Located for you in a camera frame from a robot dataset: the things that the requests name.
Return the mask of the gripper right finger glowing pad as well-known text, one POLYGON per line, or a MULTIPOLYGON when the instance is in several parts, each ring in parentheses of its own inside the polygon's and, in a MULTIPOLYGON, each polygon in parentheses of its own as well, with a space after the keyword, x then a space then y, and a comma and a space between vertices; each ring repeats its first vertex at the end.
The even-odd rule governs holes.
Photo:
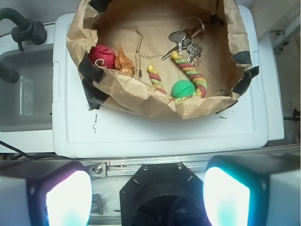
POLYGON ((299 226, 298 155, 216 155, 204 174, 203 199, 213 226, 299 226))

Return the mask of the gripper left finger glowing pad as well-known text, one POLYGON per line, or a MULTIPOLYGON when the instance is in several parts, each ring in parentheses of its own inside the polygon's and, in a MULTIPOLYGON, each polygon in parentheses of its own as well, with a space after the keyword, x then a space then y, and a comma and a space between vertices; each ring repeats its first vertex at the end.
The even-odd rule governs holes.
POLYGON ((86 226, 92 181, 77 160, 1 161, 2 226, 86 226))

